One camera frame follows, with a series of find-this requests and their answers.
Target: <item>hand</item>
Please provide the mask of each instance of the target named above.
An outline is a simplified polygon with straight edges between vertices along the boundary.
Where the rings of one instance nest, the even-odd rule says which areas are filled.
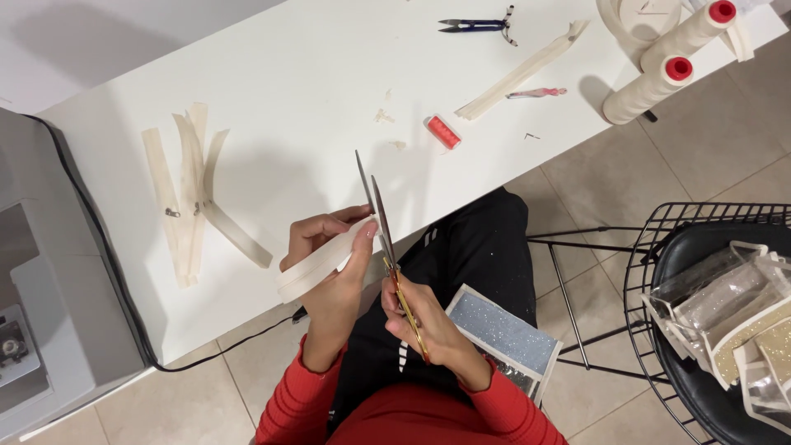
[[[368,205],[348,207],[329,215],[317,215],[291,224],[289,253],[280,262],[283,272],[304,260],[335,235],[346,233],[357,221],[371,214]],[[335,361],[349,339],[357,320],[362,279],[371,259],[376,221],[366,223],[352,244],[351,258],[341,272],[333,271],[324,281],[300,297],[310,316],[308,337],[302,347],[302,364],[310,371],[324,372]]]
[[[431,287],[412,283],[403,275],[400,286],[431,363],[445,365],[469,390],[488,389],[491,384],[491,366],[448,318]],[[401,315],[403,311],[399,308],[395,292],[396,287],[390,278],[382,280],[382,308],[388,316],[384,328],[422,353],[409,320]]]

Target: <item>white table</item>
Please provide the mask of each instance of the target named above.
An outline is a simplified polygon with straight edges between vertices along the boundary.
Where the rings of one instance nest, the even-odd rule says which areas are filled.
[[[39,114],[66,135],[162,362],[279,303],[274,277],[289,224],[365,202],[354,149],[377,177],[400,239],[609,127],[601,101],[639,72],[596,3],[513,3],[518,48],[497,32],[437,32],[443,19],[499,19],[508,2],[289,0]],[[591,24],[524,84],[567,95],[504,101],[472,122],[453,115],[575,19]],[[756,48],[786,31],[769,6],[747,23]],[[715,40],[691,60],[701,78],[733,56]],[[231,129],[217,202],[275,260],[258,268],[207,225],[199,284],[179,290],[140,131],[160,128],[178,187],[170,113],[193,101],[209,104],[210,133]],[[395,123],[374,122],[379,108]],[[463,138],[442,156],[422,125],[434,113]],[[407,148],[389,143],[396,140]]]

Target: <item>black cable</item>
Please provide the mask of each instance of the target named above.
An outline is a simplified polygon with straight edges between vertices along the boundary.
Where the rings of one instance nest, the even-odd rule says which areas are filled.
[[[104,246],[104,250],[105,250],[105,252],[107,252],[107,262],[108,262],[108,264],[110,266],[110,269],[111,269],[111,271],[109,271],[109,272],[112,273],[112,275],[117,280],[120,297],[123,300],[123,302],[127,305],[127,307],[129,308],[129,318],[131,319],[132,325],[134,326],[134,330],[137,331],[138,337],[140,338],[140,344],[142,346],[143,355],[145,356],[146,361],[148,363],[150,363],[151,366],[153,366],[155,369],[157,369],[158,371],[162,371],[162,372],[181,372],[181,371],[186,371],[187,369],[190,369],[191,367],[196,367],[196,366],[198,366],[201,363],[205,363],[205,362],[207,362],[207,361],[209,361],[211,359],[216,359],[217,357],[225,354],[226,352],[230,351],[231,349],[234,349],[236,346],[239,346],[240,344],[243,344],[245,341],[250,340],[252,338],[255,338],[255,337],[259,336],[259,335],[263,335],[264,333],[269,332],[270,329],[273,329],[273,328],[279,326],[284,321],[287,321],[287,320],[290,320],[290,319],[294,318],[293,315],[291,317],[283,318],[281,321],[278,321],[277,323],[275,323],[272,326],[269,326],[268,328],[264,329],[263,331],[261,331],[261,332],[259,332],[257,334],[251,335],[249,337],[246,337],[246,338],[244,338],[242,340],[237,341],[236,343],[230,345],[224,351],[220,351],[217,354],[214,354],[212,356],[208,356],[206,358],[200,359],[200,360],[198,360],[198,361],[196,361],[194,363],[190,363],[190,364],[188,364],[186,366],[182,366],[182,367],[178,367],[178,368],[167,368],[167,367],[164,367],[164,366],[160,365],[159,361],[158,361],[159,359],[157,358],[157,354],[156,354],[156,352],[154,352],[153,347],[151,346],[151,341],[148,338],[148,333],[146,332],[146,326],[143,323],[143,320],[141,319],[140,314],[138,314],[138,311],[137,311],[137,309],[136,309],[136,307],[134,305],[134,302],[132,301],[132,298],[129,296],[129,291],[127,290],[126,281],[124,281],[124,279],[123,279],[123,275],[121,273],[121,267],[118,265],[118,261],[115,258],[115,254],[113,253],[113,251],[112,251],[112,249],[110,247],[110,241],[107,238],[107,234],[104,232],[104,228],[101,225],[101,221],[99,220],[99,217],[97,216],[96,211],[93,209],[93,206],[91,206],[91,203],[90,203],[90,200],[88,199],[88,196],[85,194],[85,192],[82,190],[82,188],[80,188],[80,185],[77,182],[77,179],[74,177],[74,174],[71,172],[71,169],[69,168],[68,163],[66,162],[66,155],[63,153],[63,148],[60,146],[60,141],[58,139],[58,136],[55,134],[55,130],[50,126],[50,124],[48,122],[46,122],[45,120],[43,120],[43,119],[41,119],[39,117],[30,116],[30,115],[27,115],[27,114],[24,114],[22,116],[29,117],[30,119],[33,119],[35,121],[38,121],[38,122],[42,123],[47,128],[47,131],[49,131],[49,134],[52,137],[52,142],[55,144],[55,150],[58,152],[58,159],[60,159],[60,164],[62,165],[63,170],[66,171],[66,176],[69,177],[69,181],[71,182],[71,185],[74,187],[74,190],[77,192],[77,195],[79,196],[80,200],[82,201],[83,205],[85,206],[85,210],[88,212],[88,216],[91,218],[91,221],[93,222],[93,225],[96,227],[97,233],[99,234],[99,236],[101,238],[101,242],[102,242],[102,245]]]

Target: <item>chair seat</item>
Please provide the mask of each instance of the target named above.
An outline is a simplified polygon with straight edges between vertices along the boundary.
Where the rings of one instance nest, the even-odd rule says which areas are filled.
[[[765,244],[791,257],[791,229],[774,224],[712,222],[684,227],[668,237],[654,268],[654,285],[728,247],[731,240]],[[741,388],[723,391],[696,361],[680,359],[656,326],[652,334],[657,357],[679,399],[712,437],[723,445],[791,445],[791,436],[747,415]]]

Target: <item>gold-handled scissors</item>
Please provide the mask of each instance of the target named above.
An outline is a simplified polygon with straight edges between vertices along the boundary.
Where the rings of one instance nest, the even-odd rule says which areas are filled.
[[[409,320],[409,324],[412,326],[412,331],[414,332],[414,336],[418,339],[418,344],[420,345],[420,349],[423,354],[423,361],[426,364],[431,364],[429,360],[429,352],[426,349],[426,345],[423,343],[423,339],[420,337],[420,332],[418,331],[418,324],[414,320],[414,316],[412,315],[412,311],[409,309],[409,305],[407,304],[407,300],[403,297],[403,292],[401,291],[401,267],[398,266],[396,263],[396,253],[393,250],[392,238],[390,237],[390,227],[388,226],[388,219],[384,215],[384,207],[382,206],[382,196],[379,193],[379,187],[377,187],[377,180],[373,175],[371,176],[371,184],[373,185],[373,194],[377,200],[376,209],[374,209],[373,201],[371,200],[371,192],[368,188],[368,181],[365,179],[365,172],[362,169],[362,163],[360,162],[360,154],[357,153],[355,150],[354,153],[357,155],[357,167],[360,170],[360,177],[362,179],[363,187],[365,188],[365,195],[368,198],[368,204],[371,206],[371,211],[374,213],[379,214],[379,222],[380,222],[380,232],[379,235],[379,243],[382,244],[382,250],[384,251],[384,266],[385,270],[387,271],[390,280],[393,282],[393,286],[395,287],[395,295],[398,296],[399,303],[401,304],[401,309],[407,314],[407,320]]]

